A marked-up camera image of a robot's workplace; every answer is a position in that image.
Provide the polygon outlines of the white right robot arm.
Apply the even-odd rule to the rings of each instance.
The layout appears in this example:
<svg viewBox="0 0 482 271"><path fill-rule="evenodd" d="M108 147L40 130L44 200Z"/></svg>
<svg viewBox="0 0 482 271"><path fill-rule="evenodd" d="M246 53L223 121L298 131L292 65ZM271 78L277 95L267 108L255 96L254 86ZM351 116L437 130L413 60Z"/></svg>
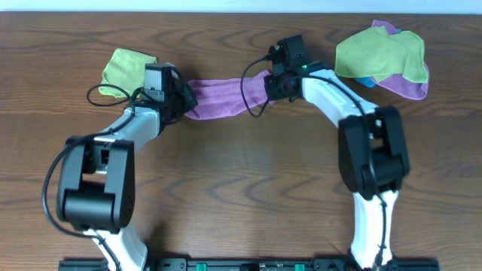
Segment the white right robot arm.
<svg viewBox="0 0 482 271"><path fill-rule="evenodd" d="M387 270L392 211L410 171L401 115L358 96L334 70L313 61L300 35L278 41L265 58L273 65L264 79L268 100L304 99L337 128L338 167L354 199L353 268Z"/></svg>

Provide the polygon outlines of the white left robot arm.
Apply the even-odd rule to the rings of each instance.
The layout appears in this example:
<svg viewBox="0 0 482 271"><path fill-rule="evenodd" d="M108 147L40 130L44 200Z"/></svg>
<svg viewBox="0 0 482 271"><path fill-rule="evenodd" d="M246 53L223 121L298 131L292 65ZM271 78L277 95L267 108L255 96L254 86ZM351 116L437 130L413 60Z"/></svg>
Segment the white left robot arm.
<svg viewBox="0 0 482 271"><path fill-rule="evenodd" d="M144 83L125 93L127 107L101 132L72 136L60 164L56 215L71 234L92 239L102 270L146 270L148 247L130 223L136 201L135 155L164 128L197 105L171 63L147 64Z"/></svg>

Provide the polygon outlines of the purple microfiber cloth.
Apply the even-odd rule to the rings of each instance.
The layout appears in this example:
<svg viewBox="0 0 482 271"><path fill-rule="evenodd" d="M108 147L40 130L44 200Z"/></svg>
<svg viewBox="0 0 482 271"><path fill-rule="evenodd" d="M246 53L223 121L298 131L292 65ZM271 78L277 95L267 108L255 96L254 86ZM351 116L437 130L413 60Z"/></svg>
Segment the purple microfiber cloth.
<svg viewBox="0 0 482 271"><path fill-rule="evenodd" d="M243 92L249 108L267 100L264 78L270 73L263 70L252 78L243 79ZM233 117L246 111L240 90L240 78L226 80L191 80L188 82L197 98L195 109L185 113L193 120L213 120Z"/></svg>

